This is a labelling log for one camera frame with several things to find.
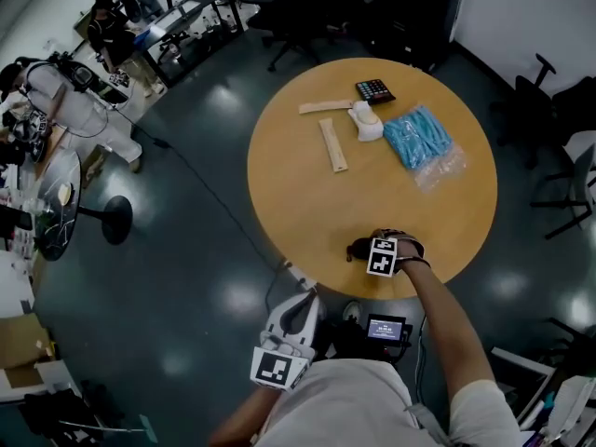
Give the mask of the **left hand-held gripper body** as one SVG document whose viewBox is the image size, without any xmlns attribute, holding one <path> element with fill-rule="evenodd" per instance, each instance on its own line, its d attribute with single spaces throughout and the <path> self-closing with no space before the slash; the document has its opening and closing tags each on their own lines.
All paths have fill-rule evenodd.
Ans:
<svg viewBox="0 0 596 447">
<path fill-rule="evenodd" d="M 316 355 L 313 336 L 290 334 L 271 324 L 261 332 L 260 344 L 253 349 L 252 382 L 281 391 L 293 390 Z"/>
</svg>

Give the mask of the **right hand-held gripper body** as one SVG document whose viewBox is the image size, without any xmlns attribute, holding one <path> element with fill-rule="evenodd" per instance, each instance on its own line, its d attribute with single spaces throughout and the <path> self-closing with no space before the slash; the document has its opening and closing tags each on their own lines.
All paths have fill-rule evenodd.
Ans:
<svg viewBox="0 0 596 447">
<path fill-rule="evenodd" d="M 414 236 L 398 229 L 378 229 L 370 241 L 366 272 L 391 278 L 408 262 L 425 264 L 425 247 Z"/>
</svg>

